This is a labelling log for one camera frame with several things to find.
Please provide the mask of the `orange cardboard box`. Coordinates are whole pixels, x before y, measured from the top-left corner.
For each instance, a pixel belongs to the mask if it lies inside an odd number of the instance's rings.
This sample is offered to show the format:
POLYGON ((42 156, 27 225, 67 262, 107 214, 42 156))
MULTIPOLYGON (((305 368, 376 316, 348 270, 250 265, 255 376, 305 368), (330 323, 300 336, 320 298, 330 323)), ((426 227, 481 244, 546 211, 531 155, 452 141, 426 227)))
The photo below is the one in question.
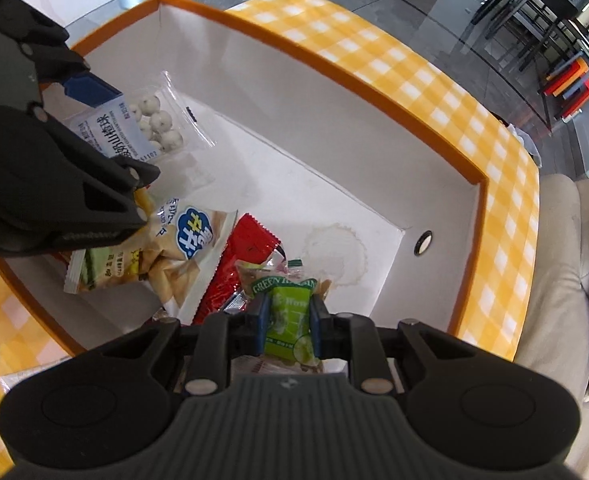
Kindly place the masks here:
POLYGON ((409 95, 412 50, 328 2, 290 0, 259 20, 150 0, 75 47, 126 92, 166 70, 213 139, 165 159, 154 195, 253 214, 331 279, 335 311, 461 328, 488 180, 409 95))

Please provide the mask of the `orange red stacked stools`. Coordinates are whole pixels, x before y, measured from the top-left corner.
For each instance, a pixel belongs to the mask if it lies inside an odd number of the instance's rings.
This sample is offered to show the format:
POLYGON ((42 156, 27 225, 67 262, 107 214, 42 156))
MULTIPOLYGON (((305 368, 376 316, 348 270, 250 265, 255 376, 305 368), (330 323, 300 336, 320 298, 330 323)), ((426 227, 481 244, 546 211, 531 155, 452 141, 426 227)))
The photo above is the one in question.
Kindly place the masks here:
POLYGON ((578 53, 546 76, 543 94, 559 101, 557 117, 567 122, 589 100, 589 59, 578 53))

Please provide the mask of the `beige sofa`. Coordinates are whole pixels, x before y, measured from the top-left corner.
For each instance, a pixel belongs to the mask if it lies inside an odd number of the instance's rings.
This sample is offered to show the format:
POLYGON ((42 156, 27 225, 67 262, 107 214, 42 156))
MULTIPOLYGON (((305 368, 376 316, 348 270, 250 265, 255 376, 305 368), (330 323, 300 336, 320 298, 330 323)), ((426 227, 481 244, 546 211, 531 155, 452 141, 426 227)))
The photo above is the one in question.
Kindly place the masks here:
POLYGON ((537 249, 515 362, 564 386, 581 425, 566 465, 589 479, 589 179, 550 174, 540 184, 537 249))

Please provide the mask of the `orange Mimi snack bag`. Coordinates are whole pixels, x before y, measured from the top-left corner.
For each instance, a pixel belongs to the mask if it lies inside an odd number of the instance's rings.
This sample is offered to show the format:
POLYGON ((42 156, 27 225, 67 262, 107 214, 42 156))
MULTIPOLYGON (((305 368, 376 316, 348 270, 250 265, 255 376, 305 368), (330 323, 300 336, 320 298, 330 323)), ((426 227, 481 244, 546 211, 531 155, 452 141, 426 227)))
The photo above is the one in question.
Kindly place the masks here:
POLYGON ((142 251, 148 244, 149 223, 123 243, 72 252, 63 291, 80 294, 137 282, 142 251))

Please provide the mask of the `dark dining table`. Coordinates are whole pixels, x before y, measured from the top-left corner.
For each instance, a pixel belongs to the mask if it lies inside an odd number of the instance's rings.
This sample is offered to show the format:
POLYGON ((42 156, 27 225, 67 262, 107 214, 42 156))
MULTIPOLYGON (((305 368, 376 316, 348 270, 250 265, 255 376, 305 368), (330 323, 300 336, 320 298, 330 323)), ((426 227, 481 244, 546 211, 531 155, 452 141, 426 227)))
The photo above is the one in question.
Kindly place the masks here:
POLYGON ((525 70, 549 49, 564 61, 589 50, 587 31, 578 16, 579 9, 573 0, 485 0, 470 23, 477 25, 488 20, 485 38, 490 40, 510 22, 516 22, 521 49, 513 62, 518 70, 525 70))

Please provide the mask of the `large red snack bag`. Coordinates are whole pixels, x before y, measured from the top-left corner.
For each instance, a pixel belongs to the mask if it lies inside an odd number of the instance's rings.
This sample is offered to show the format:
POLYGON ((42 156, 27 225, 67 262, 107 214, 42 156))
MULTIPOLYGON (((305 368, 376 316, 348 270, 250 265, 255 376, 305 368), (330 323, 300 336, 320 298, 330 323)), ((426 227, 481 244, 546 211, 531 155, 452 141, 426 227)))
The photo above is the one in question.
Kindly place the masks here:
POLYGON ((266 266, 278 266, 286 260, 281 242, 251 214, 244 214, 236 223, 226 242, 224 252, 206 293, 203 295, 192 325, 201 325, 206 317, 221 310, 228 300, 241 290, 237 272, 238 261, 266 266))

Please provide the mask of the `green nut snack packet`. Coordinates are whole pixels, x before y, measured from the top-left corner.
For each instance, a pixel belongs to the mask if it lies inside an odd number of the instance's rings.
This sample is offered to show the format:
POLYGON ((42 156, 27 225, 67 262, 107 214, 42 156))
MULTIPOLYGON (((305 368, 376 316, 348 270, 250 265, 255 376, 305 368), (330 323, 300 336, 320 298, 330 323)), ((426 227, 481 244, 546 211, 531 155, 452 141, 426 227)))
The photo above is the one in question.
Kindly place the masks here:
POLYGON ((278 264, 235 263, 244 293, 270 300, 263 354, 304 372, 319 373, 323 362, 316 358, 310 328, 310 300, 326 299, 331 288, 328 278, 314 278, 300 260, 278 264))

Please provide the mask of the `white yogurt hawthorn ball packet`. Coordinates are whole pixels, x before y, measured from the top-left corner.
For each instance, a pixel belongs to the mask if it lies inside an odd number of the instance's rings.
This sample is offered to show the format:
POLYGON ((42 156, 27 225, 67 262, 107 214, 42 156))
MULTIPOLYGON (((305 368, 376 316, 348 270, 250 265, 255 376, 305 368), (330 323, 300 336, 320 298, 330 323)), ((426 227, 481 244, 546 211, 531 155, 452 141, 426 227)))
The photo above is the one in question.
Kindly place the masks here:
POLYGON ((166 70, 147 86, 69 117, 66 125, 104 156, 141 162, 214 145, 166 70))

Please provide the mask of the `black dining chair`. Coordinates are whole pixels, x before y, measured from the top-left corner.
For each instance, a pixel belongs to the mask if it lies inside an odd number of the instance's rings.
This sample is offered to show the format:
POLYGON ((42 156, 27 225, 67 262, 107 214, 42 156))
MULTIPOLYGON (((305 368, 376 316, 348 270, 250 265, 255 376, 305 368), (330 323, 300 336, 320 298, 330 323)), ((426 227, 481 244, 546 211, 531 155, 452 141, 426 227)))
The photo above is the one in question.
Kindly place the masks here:
POLYGON ((534 32, 534 38, 519 53, 519 72, 523 72, 527 66, 534 60, 535 56, 542 50, 548 42, 555 44, 553 39, 560 38, 566 45, 566 49, 560 53, 565 56, 568 51, 575 48, 575 34, 567 31, 567 21, 575 18, 579 10, 575 7, 572 0, 537 0, 543 6, 535 8, 537 17, 534 24, 538 21, 544 23, 541 32, 534 32))

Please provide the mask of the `beige chips bag blue logo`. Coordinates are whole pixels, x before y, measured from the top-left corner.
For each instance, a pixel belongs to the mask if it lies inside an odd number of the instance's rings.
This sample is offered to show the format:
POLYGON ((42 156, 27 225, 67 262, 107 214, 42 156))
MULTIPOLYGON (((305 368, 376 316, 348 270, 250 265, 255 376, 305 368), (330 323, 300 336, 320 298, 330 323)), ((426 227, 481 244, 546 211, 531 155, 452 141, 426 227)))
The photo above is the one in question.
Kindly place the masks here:
POLYGON ((172 318, 189 325, 221 261, 238 212, 172 197, 149 220, 139 273, 172 318))

